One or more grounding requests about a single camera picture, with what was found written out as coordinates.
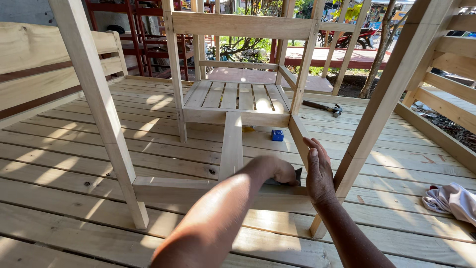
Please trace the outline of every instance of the motorcycle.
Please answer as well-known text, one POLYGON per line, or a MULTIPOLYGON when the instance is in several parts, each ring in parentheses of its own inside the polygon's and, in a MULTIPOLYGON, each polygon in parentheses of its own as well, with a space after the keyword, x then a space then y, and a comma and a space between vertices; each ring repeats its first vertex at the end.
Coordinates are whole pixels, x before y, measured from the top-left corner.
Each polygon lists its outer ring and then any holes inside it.
MULTIPOLYGON (((324 42, 326 40, 326 32, 319 30, 319 38, 318 42, 320 41, 321 47, 326 47, 324 42)), ((377 32, 377 29, 372 28, 362 28, 360 29, 359 38, 357 40, 355 48, 357 49, 366 49, 367 47, 374 48, 374 40, 372 35, 377 32)), ((350 37, 352 36, 351 32, 345 32, 342 37, 337 40, 336 48, 347 48, 349 47, 350 37)), ((332 38, 334 37, 334 31, 329 32, 329 36, 327 37, 328 45, 332 42, 332 38)))

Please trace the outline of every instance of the blue box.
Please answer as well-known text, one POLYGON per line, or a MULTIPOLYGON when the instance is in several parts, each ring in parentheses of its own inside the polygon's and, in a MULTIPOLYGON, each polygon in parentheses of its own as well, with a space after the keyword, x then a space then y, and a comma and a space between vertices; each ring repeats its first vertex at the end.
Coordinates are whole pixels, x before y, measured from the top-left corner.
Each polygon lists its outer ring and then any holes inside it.
POLYGON ((271 140, 275 142, 282 142, 284 139, 282 130, 271 130, 271 140))

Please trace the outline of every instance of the forearm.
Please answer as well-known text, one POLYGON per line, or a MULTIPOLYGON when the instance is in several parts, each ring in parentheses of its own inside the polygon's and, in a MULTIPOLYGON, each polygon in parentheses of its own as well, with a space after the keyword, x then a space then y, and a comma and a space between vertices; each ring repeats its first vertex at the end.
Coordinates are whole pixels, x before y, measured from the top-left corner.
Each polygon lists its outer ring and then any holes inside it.
POLYGON ((395 267, 333 199, 315 206, 336 246, 344 267, 395 267))
POLYGON ((152 267, 218 267, 237 235, 254 197, 271 171, 247 165, 219 183, 190 209, 154 253, 152 267))

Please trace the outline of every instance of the yellow vehicle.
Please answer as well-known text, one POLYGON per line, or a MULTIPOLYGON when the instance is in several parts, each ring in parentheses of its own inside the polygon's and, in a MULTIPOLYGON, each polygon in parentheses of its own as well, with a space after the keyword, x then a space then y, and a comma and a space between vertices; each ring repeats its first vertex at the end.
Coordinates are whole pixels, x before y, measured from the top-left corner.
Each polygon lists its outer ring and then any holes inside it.
MULTIPOLYGON (((395 11, 395 14, 392 17, 392 20, 390 21, 390 25, 398 23, 405 16, 405 14, 406 14, 405 11, 395 11)), ((400 26, 398 27, 397 32, 395 34, 396 36, 400 35, 400 32, 402 31, 402 28, 403 28, 403 24, 405 24, 405 21, 402 24, 400 24, 400 26)))

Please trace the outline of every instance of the human arm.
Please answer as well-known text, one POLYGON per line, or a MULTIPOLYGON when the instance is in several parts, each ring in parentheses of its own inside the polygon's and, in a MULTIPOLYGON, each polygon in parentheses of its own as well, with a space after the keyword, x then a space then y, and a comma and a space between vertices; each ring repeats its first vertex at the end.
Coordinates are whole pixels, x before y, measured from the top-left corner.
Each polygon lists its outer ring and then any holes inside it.
POLYGON ((324 147, 314 138, 303 138, 303 141, 310 148, 307 192, 344 267, 395 267, 364 235, 336 198, 330 158, 324 147))
POLYGON ((219 267, 264 181, 297 185, 294 168, 273 156, 253 159, 200 198, 156 249, 151 268, 219 267))

